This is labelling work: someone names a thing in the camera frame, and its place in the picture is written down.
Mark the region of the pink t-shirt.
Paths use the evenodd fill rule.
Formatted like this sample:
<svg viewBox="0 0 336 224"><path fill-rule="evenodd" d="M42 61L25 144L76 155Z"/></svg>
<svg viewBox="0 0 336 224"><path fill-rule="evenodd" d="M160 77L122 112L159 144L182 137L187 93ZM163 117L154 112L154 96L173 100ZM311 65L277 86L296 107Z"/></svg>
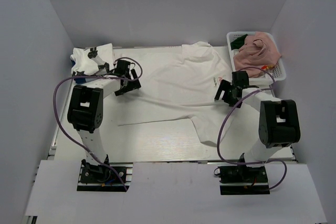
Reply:
<svg viewBox="0 0 336 224"><path fill-rule="evenodd" d="M255 32L248 35L244 44L234 55L233 62L236 70L245 70L250 78L259 78L276 66L281 57L276 44L267 33Z"/></svg>

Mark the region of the white red-print t-shirt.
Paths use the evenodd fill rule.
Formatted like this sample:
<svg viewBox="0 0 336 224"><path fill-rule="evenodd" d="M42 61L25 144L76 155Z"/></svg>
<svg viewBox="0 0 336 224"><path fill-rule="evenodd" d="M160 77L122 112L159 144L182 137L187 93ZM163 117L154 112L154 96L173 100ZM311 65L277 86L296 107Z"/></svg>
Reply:
<svg viewBox="0 0 336 224"><path fill-rule="evenodd" d="M230 111L215 101L219 82L230 80L225 60L207 42L182 45L179 53L127 54L140 63L141 88L118 99L117 124L190 119L202 144L214 147Z"/></svg>

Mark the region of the dark green t-shirt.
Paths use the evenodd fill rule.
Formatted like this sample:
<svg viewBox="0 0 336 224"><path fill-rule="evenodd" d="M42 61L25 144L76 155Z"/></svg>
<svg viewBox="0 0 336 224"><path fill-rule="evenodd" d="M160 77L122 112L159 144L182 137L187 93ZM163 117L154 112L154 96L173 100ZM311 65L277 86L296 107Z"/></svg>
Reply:
<svg viewBox="0 0 336 224"><path fill-rule="evenodd" d="M240 37L237 37L235 40L233 40L230 43L231 49L235 50L235 49L240 49L244 44L245 44L245 39L248 35L244 34Z"/></svg>

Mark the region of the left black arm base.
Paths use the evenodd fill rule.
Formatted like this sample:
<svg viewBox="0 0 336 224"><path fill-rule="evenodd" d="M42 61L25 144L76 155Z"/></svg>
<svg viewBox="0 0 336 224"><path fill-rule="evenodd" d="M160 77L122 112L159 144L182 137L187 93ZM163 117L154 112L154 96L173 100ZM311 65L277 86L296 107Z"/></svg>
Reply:
<svg viewBox="0 0 336 224"><path fill-rule="evenodd" d="M128 189L131 184L133 164L114 164L111 166ZM125 193L120 179L108 168L81 164L77 191Z"/></svg>

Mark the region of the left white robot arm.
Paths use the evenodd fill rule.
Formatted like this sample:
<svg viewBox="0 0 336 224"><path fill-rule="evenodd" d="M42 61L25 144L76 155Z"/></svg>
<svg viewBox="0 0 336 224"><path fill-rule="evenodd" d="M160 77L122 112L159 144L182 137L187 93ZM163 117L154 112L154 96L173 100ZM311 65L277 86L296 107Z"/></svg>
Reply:
<svg viewBox="0 0 336 224"><path fill-rule="evenodd" d="M103 121L103 101L141 88L135 62L122 57L114 63L114 69L91 83L75 85L72 90L67 120L79 134L86 151L84 166L93 167L93 176L101 182L110 178L108 154L105 152L99 127Z"/></svg>

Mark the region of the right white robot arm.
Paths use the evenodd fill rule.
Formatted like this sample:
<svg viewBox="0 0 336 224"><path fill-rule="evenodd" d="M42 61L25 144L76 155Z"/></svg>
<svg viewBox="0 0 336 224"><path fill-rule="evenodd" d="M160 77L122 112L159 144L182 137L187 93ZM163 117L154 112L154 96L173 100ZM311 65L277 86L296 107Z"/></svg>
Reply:
<svg viewBox="0 0 336 224"><path fill-rule="evenodd" d="M214 100L223 100L231 107L224 118L217 137L219 158L237 165L238 177L247 182L256 175L257 167L269 163L269 159L279 150L297 143L301 132L297 105L294 100L281 100L249 83L246 71L232 72L232 81L222 80ZM245 103L259 112L258 140L249 151L242 153L239 162L226 160L220 153L220 141L226 123L235 109Z"/></svg>

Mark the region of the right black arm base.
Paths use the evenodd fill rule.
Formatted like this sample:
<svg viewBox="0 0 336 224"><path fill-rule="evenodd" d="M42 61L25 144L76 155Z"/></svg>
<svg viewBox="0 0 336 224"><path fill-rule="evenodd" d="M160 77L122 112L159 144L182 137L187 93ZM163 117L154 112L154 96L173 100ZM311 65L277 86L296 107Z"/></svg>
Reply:
<svg viewBox="0 0 336 224"><path fill-rule="evenodd" d="M214 170L214 176L219 178L221 195L270 194L268 177L264 166L219 166Z"/></svg>

